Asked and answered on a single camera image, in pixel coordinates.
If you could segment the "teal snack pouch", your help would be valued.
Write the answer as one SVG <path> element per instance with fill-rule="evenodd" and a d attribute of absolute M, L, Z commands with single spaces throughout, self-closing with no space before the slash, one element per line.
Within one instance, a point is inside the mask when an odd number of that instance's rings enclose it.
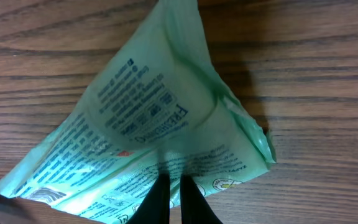
<path fill-rule="evenodd" d="M 162 172 L 176 207 L 183 174 L 207 196 L 275 161 L 213 67 L 197 1 L 159 1 L 69 117 L 0 180 L 0 194 L 125 223 Z"/>

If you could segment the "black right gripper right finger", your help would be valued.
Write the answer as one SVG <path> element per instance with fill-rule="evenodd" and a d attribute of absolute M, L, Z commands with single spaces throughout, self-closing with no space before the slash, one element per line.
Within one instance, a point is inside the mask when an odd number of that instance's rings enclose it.
<path fill-rule="evenodd" d="M 223 224 L 189 175 L 180 179 L 180 205 L 182 224 Z"/>

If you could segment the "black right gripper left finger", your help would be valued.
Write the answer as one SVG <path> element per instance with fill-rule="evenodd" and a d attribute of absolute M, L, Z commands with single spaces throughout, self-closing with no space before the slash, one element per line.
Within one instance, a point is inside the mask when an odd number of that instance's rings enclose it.
<path fill-rule="evenodd" d="M 169 224 L 170 178 L 161 174 L 127 224 Z"/>

